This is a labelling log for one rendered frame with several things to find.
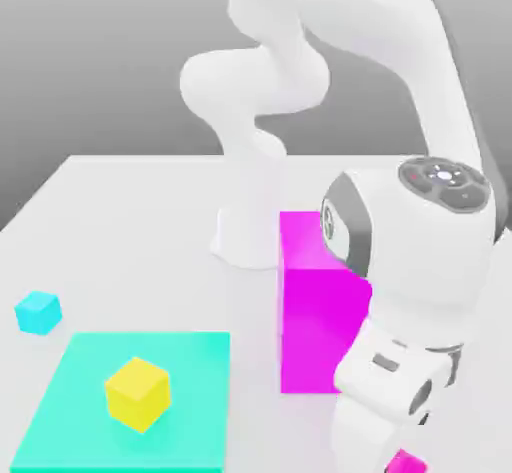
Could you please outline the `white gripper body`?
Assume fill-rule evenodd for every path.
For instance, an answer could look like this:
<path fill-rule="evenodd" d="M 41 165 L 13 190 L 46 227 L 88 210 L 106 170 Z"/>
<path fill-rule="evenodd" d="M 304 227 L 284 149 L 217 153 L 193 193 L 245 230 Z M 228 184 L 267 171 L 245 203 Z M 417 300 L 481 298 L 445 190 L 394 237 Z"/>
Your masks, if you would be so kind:
<path fill-rule="evenodd" d="M 401 425 L 340 394 L 331 430 L 337 473 L 384 473 L 399 449 L 401 431 Z"/>

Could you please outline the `small magenta cube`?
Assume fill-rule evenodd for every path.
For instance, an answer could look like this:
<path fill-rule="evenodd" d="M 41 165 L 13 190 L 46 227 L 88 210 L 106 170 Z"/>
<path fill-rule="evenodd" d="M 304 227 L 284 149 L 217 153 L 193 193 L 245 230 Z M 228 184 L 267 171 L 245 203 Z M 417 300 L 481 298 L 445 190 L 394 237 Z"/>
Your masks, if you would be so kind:
<path fill-rule="evenodd" d="M 415 455 L 400 449 L 389 464 L 384 473 L 427 473 L 427 464 Z"/>

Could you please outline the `small yellow cube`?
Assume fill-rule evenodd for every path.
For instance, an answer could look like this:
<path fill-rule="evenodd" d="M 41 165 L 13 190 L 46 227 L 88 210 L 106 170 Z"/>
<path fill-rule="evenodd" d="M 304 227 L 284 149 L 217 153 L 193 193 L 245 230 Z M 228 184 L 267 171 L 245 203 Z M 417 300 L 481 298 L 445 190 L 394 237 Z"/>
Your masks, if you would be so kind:
<path fill-rule="evenodd" d="M 138 357 L 132 357 L 104 386 L 109 415 L 141 434 L 171 405 L 169 373 Z"/>

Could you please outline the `small cyan cube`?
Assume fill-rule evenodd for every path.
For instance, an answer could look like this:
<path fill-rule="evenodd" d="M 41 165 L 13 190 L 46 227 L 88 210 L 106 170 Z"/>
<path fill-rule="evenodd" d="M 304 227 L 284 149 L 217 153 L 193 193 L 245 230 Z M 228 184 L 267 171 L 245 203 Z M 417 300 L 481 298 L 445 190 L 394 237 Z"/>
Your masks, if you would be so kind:
<path fill-rule="evenodd" d="M 58 296 L 46 292 L 29 293 L 14 310 L 19 329 L 29 334 L 47 335 L 62 320 Z"/>

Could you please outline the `large magenta box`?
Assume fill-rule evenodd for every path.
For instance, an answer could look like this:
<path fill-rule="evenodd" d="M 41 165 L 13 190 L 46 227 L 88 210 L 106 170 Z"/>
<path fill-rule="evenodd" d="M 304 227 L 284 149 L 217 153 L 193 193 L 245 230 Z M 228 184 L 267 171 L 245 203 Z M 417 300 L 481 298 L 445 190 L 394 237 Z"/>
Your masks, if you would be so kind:
<path fill-rule="evenodd" d="M 369 283 L 324 245 L 317 211 L 279 221 L 277 271 L 280 391 L 334 393 L 334 371 L 367 315 Z"/>

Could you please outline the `large turquoise box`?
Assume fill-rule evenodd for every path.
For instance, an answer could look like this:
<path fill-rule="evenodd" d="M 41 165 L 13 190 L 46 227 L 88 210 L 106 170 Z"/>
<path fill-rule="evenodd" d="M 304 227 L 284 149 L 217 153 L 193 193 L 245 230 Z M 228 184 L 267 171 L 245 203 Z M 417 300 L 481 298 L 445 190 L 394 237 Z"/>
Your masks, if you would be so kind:
<path fill-rule="evenodd" d="M 105 383 L 131 358 L 167 371 L 171 406 L 143 434 L 108 413 Z M 9 473 L 224 473 L 226 332 L 78 332 Z"/>

